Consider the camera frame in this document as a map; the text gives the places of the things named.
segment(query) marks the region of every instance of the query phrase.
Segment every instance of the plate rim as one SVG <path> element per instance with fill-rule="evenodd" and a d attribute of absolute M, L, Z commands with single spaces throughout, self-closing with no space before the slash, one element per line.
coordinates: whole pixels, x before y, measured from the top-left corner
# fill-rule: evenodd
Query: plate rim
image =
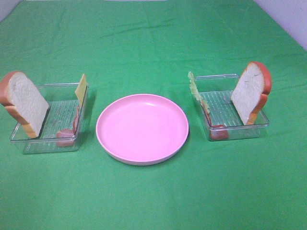
<path fill-rule="evenodd" d="M 103 115 L 106 113 L 107 110 L 109 110 L 110 107 L 112 107 L 114 104 L 117 104 L 119 101 L 122 101 L 122 100 L 126 100 L 127 98 L 131 98 L 131 97 L 142 97 L 142 96 L 151 96 L 151 97 L 156 97 L 156 98 L 159 98 L 160 100 L 165 100 L 165 101 L 168 101 L 169 103 L 173 104 L 178 111 L 180 111 L 182 117 L 184 118 L 184 125 L 185 125 L 185 133 L 183 135 L 183 141 L 182 143 L 180 144 L 180 146 L 174 151 L 174 152 L 171 152 L 170 154 L 166 155 L 165 157 L 162 157 L 162 158 L 158 158 L 158 159 L 153 159 L 152 161 L 132 161 L 130 159 L 127 159 L 127 158 L 123 158 L 123 157 L 119 157 L 117 156 L 116 154 L 112 153 L 112 151 L 110 151 L 108 148 L 106 148 L 106 146 L 103 144 L 102 140 L 99 138 L 99 134 L 98 134 L 98 130 L 99 130 L 99 122 L 101 120 L 101 117 L 103 117 Z M 172 156 L 174 156 L 181 148 L 182 146 L 185 144 L 185 142 L 187 141 L 187 138 L 188 138 L 188 135 L 189 135 L 189 121 L 188 121 L 188 118 L 187 118 L 187 115 L 185 114 L 185 112 L 183 111 L 183 109 L 177 104 L 175 103 L 174 101 L 166 98 L 166 97 L 163 97 L 163 96 L 160 96 L 158 94 L 150 94 L 150 93 L 137 93 L 137 94 L 131 94 L 131 95 L 128 95 L 128 96 L 124 96 L 124 97 L 121 97 L 115 101 L 113 101 L 111 104 L 109 104 L 102 112 L 101 114 L 99 115 L 98 119 L 97 119 L 97 122 L 96 122 L 96 137 L 98 139 L 98 142 L 100 143 L 100 145 L 103 147 L 103 149 L 114 159 L 120 161 L 120 162 L 123 162 L 123 163 L 126 163 L 126 164 L 131 164 L 131 165 L 153 165 L 153 164 L 157 164 L 157 163 L 160 163 L 160 162 L 163 162 L 163 161 L 166 161 L 168 160 L 169 158 L 171 158 Z"/>

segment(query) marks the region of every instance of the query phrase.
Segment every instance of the white bread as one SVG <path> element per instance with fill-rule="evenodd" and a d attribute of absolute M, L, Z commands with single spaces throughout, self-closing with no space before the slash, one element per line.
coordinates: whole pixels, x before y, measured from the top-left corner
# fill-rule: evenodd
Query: white bread
<path fill-rule="evenodd" d="M 272 78 L 261 62 L 252 61 L 242 73 L 231 100 L 244 125 L 252 125 L 268 100 Z"/>
<path fill-rule="evenodd" d="M 24 73 L 13 71 L 2 79 L 0 103 L 23 126 L 29 138 L 39 136 L 49 104 Z"/>

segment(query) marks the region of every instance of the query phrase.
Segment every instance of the green tablecloth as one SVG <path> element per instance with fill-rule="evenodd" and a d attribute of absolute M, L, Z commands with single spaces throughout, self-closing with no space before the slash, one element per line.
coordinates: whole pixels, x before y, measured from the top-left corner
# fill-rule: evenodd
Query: green tablecloth
<path fill-rule="evenodd" d="M 210 142 L 187 73 L 265 63 L 273 88 L 262 138 Z M 23 1 L 0 23 L 0 75 L 35 84 L 86 73 L 88 136 L 76 152 L 23 155 L 0 107 L 0 229 L 307 229 L 307 52 L 249 0 Z M 189 137 L 171 159 L 131 166 L 95 136 L 118 98 L 177 103 Z"/>

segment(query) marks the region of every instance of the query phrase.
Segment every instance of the white wall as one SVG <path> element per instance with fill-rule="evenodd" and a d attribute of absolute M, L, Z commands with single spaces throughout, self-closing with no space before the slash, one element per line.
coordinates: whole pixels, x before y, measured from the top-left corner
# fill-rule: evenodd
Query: white wall
<path fill-rule="evenodd" d="M 254 0 L 307 50 L 307 0 Z"/>
<path fill-rule="evenodd" d="M 10 14 L 22 0 L 0 0 L 0 22 Z"/>

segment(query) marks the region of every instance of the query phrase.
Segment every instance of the container rim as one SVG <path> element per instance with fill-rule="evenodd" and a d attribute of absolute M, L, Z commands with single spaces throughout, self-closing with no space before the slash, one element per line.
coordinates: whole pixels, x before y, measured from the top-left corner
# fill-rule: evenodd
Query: container rim
<path fill-rule="evenodd" d="M 195 77 L 195 81 L 197 80 L 210 80 L 210 79 L 225 79 L 225 78 L 236 78 L 239 79 L 240 76 L 236 73 L 230 73 L 230 74 L 218 74 L 218 75 L 206 75 L 206 76 L 197 76 Z M 240 125 L 240 126 L 221 126 L 221 127 L 213 127 L 213 125 L 209 122 L 210 119 L 207 116 L 207 114 L 204 112 L 204 108 L 200 104 L 202 108 L 203 115 L 205 116 L 205 122 L 211 131 L 222 131 L 222 130 L 240 130 L 240 129 L 250 129 L 250 128 L 263 128 L 269 125 L 269 119 L 264 114 L 263 110 L 259 111 L 259 114 L 264 119 L 264 123 L 260 124 L 253 124 L 253 125 Z"/>
<path fill-rule="evenodd" d="M 69 87 L 69 86 L 77 86 L 79 83 L 52 83 L 52 84 L 41 84 L 41 85 L 36 85 L 36 87 L 38 89 L 43 89 L 43 88 L 51 88 L 51 87 Z M 82 114 L 83 110 L 84 110 L 84 107 L 85 107 L 85 104 L 84 103 L 86 101 L 86 98 L 87 98 L 87 94 L 88 94 L 88 88 L 89 88 L 89 83 L 86 84 L 86 89 L 85 89 L 85 93 L 84 93 L 84 98 L 83 98 L 83 103 L 82 103 L 82 106 L 80 108 L 80 111 L 79 111 L 79 116 L 78 116 L 78 122 L 77 122 L 77 127 L 76 127 L 76 131 L 74 133 L 74 135 L 72 137 L 67 137 L 67 138 L 33 138 L 33 139 L 17 139 L 17 140 L 13 140 L 13 137 L 15 136 L 18 128 L 20 127 L 20 123 L 17 122 L 11 136 L 10 136 L 10 141 L 11 143 L 24 143 L 24 142 L 27 142 L 27 143 L 40 143 L 40 142 L 54 142 L 54 141 L 59 141 L 59 142 L 62 142 L 62 141 L 74 141 L 76 140 L 76 138 L 78 137 L 78 134 L 79 134 L 79 130 L 80 130 L 80 114 Z"/>

